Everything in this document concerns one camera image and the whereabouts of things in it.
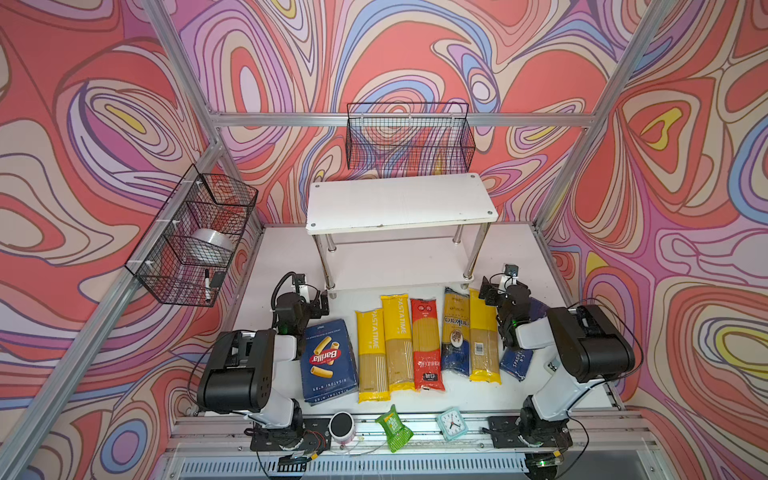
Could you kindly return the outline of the dark blue yellow spaghetti bag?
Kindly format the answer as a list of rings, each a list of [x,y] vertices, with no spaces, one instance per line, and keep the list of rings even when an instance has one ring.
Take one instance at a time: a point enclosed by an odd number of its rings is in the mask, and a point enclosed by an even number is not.
[[[468,377],[470,375],[470,297],[449,287],[444,289],[441,333],[441,365]]]

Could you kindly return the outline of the yellow barcode spaghetti bag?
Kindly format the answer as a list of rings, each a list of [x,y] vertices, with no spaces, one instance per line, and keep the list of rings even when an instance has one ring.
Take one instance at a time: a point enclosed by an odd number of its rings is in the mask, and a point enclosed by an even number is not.
[[[473,382],[501,384],[496,310],[470,290],[470,375]]]

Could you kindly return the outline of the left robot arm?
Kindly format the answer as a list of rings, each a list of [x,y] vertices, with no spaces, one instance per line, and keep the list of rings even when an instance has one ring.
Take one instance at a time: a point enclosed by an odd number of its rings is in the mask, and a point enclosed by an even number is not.
[[[296,361],[306,349],[310,321],[329,313],[327,293],[294,271],[284,274],[269,301],[270,327],[219,334],[199,381],[199,409],[240,414],[267,431],[300,435],[304,422],[298,401],[273,387],[276,366]]]

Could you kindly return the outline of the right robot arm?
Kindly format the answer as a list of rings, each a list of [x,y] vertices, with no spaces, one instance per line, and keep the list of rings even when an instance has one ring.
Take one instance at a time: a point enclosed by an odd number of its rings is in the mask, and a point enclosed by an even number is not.
[[[494,282],[484,277],[478,298],[496,310],[495,319],[506,352],[550,350],[556,370],[523,402],[511,427],[493,428],[497,437],[528,447],[570,446],[570,413],[593,388],[618,380],[638,366],[633,346],[609,320],[604,309],[584,303],[553,307],[535,319],[530,288],[518,280],[517,267],[507,265]]]

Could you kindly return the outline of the white two-tier shelf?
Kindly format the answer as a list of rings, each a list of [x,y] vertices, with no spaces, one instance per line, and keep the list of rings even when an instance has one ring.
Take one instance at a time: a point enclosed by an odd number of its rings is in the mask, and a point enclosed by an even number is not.
[[[332,292],[473,281],[499,214],[475,173],[314,183],[306,231]]]

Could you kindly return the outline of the blue Barilla spaghetti box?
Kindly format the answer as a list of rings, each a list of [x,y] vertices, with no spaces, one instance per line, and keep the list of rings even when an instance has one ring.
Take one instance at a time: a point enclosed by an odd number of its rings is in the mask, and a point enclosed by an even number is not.
[[[530,300],[529,319],[536,321],[546,316],[548,306],[535,297]],[[500,360],[500,370],[511,375],[516,380],[525,380],[533,359],[532,350],[513,350],[506,348]]]

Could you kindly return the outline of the blue Barilla rigatoni box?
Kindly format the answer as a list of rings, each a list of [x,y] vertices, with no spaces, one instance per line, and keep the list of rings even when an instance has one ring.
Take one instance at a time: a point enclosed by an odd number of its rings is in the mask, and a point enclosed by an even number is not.
[[[315,405],[358,390],[355,354],[343,319],[309,326],[303,341],[300,366],[306,403]]]

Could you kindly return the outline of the black marker pen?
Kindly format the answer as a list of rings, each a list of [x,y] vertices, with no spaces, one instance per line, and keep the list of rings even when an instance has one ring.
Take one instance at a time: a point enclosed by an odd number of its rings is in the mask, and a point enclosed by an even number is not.
[[[210,270],[207,268],[204,270],[204,295],[206,303],[210,303],[212,301],[212,293],[210,287]]]

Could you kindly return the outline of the red spaghetti bag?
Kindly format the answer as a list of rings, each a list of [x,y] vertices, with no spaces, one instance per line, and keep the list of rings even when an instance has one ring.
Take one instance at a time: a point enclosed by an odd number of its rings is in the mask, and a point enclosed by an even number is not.
[[[415,388],[444,391],[436,300],[412,298],[410,306]]]

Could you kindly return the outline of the long yellow Pastatime bag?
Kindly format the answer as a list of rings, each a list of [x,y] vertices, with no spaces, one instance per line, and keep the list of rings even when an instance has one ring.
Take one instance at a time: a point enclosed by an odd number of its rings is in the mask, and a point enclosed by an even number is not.
[[[384,295],[380,299],[384,317],[389,391],[414,390],[409,297],[407,294]]]

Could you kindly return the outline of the silver tape roll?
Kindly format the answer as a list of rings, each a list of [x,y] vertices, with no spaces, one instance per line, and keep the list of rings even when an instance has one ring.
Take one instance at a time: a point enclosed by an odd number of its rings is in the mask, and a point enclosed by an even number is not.
[[[199,228],[191,235],[187,252],[203,265],[224,265],[229,262],[235,245],[230,237],[209,228]]]

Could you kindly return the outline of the short yellow Pastatime bag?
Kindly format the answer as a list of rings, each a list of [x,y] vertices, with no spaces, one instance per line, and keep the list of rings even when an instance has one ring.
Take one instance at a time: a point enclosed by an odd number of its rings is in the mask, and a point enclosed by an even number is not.
[[[356,312],[358,338],[358,402],[389,401],[383,309]]]

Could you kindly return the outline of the teal alarm clock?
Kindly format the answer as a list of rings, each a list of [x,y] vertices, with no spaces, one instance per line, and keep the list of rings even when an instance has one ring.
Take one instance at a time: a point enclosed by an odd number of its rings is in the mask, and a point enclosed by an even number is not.
[[[468,433],[467,423],[456,407],[449,408],[436,417],[438,428],[447,442],[458,440]]]

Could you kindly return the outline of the green snack pouch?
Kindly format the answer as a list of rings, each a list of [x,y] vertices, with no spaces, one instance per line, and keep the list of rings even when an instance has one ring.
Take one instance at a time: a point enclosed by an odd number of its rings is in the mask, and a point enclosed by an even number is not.
[[[397,453],[405,447],[414,435],[413,431],[401,420],[395,405],[391,405],[387,412],[378,416],[376,423],[383,428],[386,443],[391,453]]]

